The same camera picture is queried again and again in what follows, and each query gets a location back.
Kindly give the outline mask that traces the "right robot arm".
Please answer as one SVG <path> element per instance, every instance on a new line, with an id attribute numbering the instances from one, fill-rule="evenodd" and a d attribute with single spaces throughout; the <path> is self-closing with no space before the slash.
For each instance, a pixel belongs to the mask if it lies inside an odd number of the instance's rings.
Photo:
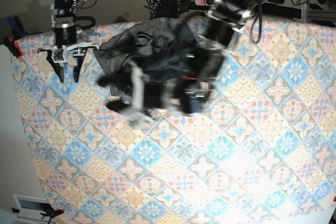
<path id="1" fill-rule="evenodd" d="M 78 33 L 95 26 L 96 20 L 90 16 L 77 16 L 81 8 L 80 0 L 54 0 L 50 6 L 51 27 L 55 34 L 53 45 L 45 44 L 38 52 L 46 52 L 46 60 L 53 68 L 61 83 L 64 83 L 65 68 L 69 57 L 77 61 L 73 68 L 74 82 L 79 81 L 79 75 L 88 49 L 98 49 L 91 41 L 77 41 Z"/>

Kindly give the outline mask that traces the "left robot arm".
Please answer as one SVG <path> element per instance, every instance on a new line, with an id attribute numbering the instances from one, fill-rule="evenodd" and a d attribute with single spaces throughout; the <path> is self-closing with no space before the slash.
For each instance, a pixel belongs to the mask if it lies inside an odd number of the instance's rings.
<path id="1" fill-rule="evenodd" d="M 94 51 L 110 88 L 106 108 L 141 124 L 153 109 L 200 114 L 213 90 L 232 37 L 263 0 L 213 0 L 208 12 L 157 18 L 114 36 Z"/>

